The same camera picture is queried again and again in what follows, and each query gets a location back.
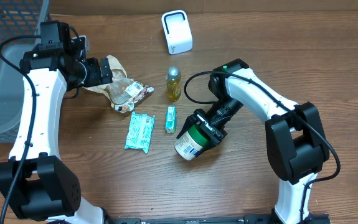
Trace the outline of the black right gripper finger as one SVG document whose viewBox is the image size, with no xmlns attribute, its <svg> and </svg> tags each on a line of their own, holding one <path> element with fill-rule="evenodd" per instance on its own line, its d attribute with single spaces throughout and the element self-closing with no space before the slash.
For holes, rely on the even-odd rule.
<svg viewBox="0 0 358 224">
<path fill-rule="evenodd" d="M 186 121 L 181 129 L 181 131 L 179 132 L 179 134 L 177 135 L 177 139 L 179 139 L 186 131 L 188 131 L 191 126 L 193 126 L 194 124 L 196 124 L 197 122 L 197 118 L 195 117 L 194 114 L 191 114 L 190 116 L 188 116 L 186 118 Z"/>
<path fill-rule="evenodd" d="M 202 149 L 200 149 L 195 156 L 198 157 L 200 156 L 202 153 L 204 153 L 205 151 L 208 151 L 209 149 L 212 149 L 214 147 L 217 147 L 219 145 L 219 141 L 214 141 L 213 139 L 209 140 L 207 142 L 207 144 L 205 146 L 202 147 Z"/>
</svg>

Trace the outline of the small teal white box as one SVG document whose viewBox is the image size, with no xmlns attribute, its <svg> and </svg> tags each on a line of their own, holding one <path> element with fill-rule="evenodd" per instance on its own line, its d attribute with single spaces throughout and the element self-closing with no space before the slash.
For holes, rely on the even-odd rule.
<svg viewBox="0 0 358 224">
<path fill-rule="evenodd" d="M 177 114 L 174 106 L 168 106 L 166 112 L 165 130 L 167 133 L 176 132 Z"/>
</svg>

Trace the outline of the green-capped white bottle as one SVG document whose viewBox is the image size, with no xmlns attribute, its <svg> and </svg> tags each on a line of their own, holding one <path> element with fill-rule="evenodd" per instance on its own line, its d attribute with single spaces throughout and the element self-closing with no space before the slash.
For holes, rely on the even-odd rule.
<svg viewBox="0 0 358 224">
<path fill-rule="evenodd" d="M 201 153 L 208 141 L 200 126 L 194 124 L 174 143 L 174 148 L 182 158 L 190 161 Z"/>
</svg>

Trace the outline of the yellow Vim dish soap bottle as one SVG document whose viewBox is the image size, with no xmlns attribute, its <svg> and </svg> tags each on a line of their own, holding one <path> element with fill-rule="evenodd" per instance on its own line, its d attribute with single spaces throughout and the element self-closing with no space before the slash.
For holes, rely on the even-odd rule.
<svg viewBox="0 0 358 224">
<path fill-rule="evenodd" d="M 181 72 L 177 67 L 169 67 L 166 74 L 167 97 L 177 101 L 181 96 Z"/>
</svg>

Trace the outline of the cream brown bread bag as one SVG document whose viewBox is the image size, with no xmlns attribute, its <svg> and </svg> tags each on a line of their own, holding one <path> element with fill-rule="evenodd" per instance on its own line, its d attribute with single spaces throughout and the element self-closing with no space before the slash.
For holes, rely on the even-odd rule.
<svg viewBox="0 0 358 224">
<path fill-rule="evenodd" d="M 111 102 L 111 107 L 120 113 L 133 111 L 135 106 L 144 101 L 154 92 L 152 86 L 128 78 L 126 70 L 119 60 L 108 55 L 107 71 L 112 73 L 112 82 L 93 87 L 85 87 L 86 90 L 105 95 Z"/>
</svg>

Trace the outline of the light teal snack packet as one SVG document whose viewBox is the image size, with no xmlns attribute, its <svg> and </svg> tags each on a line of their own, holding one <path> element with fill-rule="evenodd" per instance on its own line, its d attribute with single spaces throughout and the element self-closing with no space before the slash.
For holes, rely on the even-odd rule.
<svg viewBox="0 0 358 224">
<path fill-rule="evenodd" d="M 154 122 L 155 115 L 150 116 L 133 111 L 126 136 L 125 149 L 138 149 L 147 154 L 151 144 Z"/>
</svg>

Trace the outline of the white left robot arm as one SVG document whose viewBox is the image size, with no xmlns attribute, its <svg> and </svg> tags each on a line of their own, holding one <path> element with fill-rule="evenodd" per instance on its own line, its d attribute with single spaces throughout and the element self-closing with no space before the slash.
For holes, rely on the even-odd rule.
<svg viewBox="0 0 358 224">
<path fill-rule="evenodd" d="M 64 94 L 111 83 L 108 60 L 87 58 L 86 37 L 64 22 L 41 22 L 38 38 L 16 67 L 23 76 L 24 101 L 9 159 L 0 163 L 2 210 L 37 222 L 110 223 L 105 209 L 82 197 L 58 144 Z"/>
</svg>

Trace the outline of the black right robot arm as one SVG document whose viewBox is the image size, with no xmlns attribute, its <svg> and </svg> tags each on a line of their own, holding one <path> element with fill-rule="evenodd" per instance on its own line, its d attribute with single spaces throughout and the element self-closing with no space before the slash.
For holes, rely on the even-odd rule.
<svg viewBox="0 0 358 224">
<path fill-rule="evenodd" d="M 242 223 L 329 223 L 328 215 L 308 210 L 312 184 L 329 159 L 317 108 L 281 96 L 239 58 L 206 74 L 217 101 L 208 111 L 196 109 L 186 118 L 176 152 L 190 161 L 218 146 L 227 135 L 225 124 L 245 106 L 265 126 L 268 161 L 280 183 L 271 213 L 245 215 Z"/>
</svg>

